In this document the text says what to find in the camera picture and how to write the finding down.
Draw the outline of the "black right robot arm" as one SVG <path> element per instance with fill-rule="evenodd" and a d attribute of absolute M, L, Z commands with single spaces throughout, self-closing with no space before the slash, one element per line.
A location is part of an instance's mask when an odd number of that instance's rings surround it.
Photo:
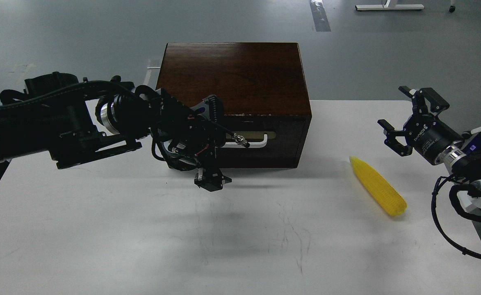
<path fill-rule="evenodd" d="M 378 120 L 386 136 L 384 143 L 402 157 L 416 151 L 432 166 L 445 165 L 449 175 L 437 179 L 431 194 L 433 221 L 450 245 L 463 255 L 481 260 L 481 254 L 445 234 L 436 212 L 439 191 L 445 183 L 452 182 L 449 200 L 456 213 L 467 220 L 481 222 L 481 132 L 458 134 L 443 123 L 438 116 L 450 105 L 434 89 L 400 86 L 399 90 L 411 99 L 412 115 L 402 129 L 395 129 L 387 120 Z"/>

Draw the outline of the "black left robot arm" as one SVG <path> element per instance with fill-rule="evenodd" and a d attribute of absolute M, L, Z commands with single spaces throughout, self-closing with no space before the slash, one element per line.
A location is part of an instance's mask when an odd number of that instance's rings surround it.
<path fill-rule="evenodd" d="M 152 138 L 152 155 L 170 168 L 198 170 L 194 183 L 209 192 L 231 178 L 222 174 L 217 148 L 233 133 L 222 126 L 215 95 L 190 108 L 165 89 L 123 82 L 82 82 L 54 72 L 25 80 L 23 92 L 0 93 L 0 166 L 47 151 L 59 169 L 135 151 Z"/>

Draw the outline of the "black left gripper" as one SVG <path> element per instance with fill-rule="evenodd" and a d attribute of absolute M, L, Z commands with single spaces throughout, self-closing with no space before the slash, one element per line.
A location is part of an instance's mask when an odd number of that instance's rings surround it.
<path fill-rule="evenodd" d="M 169 167 L 196 169 L 194 184 L 209 192 L 232 182 L 222 174 L 217 159 L 217 148 L 225 144 L 225 132 L 218 123 L 195 114 L 165 89 L 152 91 L 150 107 L 153 140 Z"/>

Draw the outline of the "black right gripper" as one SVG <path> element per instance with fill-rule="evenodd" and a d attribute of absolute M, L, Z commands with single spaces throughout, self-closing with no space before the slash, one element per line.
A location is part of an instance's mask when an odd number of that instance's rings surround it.
<path fill-rule="evenodd" d="M 411 155 L 414 148 L 431 165 L 438 165 L 438 156 L 448 146 L 462 141 L 458 133 L 437 117 L 450 107 L 449 103 L 430 87 L 399 86 L 398 90 L 411 99 L 413 115 L 403 126 L 406 131 L 395 129 L 385 119 L 378 120 L 386 136 L 384 144 L 402 157 Z M 408 145 L 401 144 L 398 137 L 406 138 Z"/>

